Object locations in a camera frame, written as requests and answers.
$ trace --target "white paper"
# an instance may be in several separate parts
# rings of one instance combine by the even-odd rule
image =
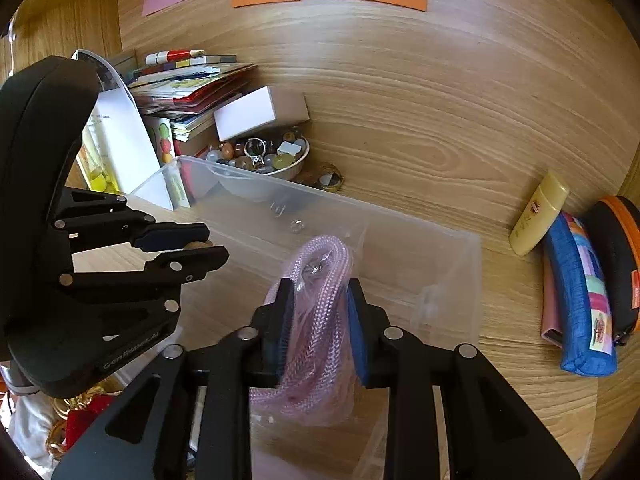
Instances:
[[[106,60],[87,50],[76,50],[72,57],[90,62],[97,69],[102,91],[88,124],[94,128],[100,154],[110,162],[121,192],[131,193],[160,169],[135,101],[120,75]],[[173,209],[162,180],[145,186],[145,194],[143,198],[149,202]]]

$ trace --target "yellow bottle cap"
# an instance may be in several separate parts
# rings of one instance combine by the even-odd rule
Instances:
[[[553,208],[560,211],[570,190],[563,178],[549,171],[540,182],[540,191]]]

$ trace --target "white cardboard box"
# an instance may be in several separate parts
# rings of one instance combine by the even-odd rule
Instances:
[[[302,92],[277,86],[264,86],[214,113],[218,137],[229,140],[259,128],[291,126],[307,121]]]

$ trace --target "sunscreen bottle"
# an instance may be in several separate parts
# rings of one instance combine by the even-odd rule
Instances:
[[[566,182],[549,171],[511,231],[509,243],[514,253],[524,256],[542,240],[568,195],[569,187]]]

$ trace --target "clear plastic bag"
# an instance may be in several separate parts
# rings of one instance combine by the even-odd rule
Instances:
[[[353,251],[340,238],[306,242],[283,278],[294,282],[295,302],[287,363],[275,390],[252,388],[252,408],[304,426],[329,426],[353,409],[355,371],[349,341],[346,288]],[[279,282],[264,303],[272,303]]]

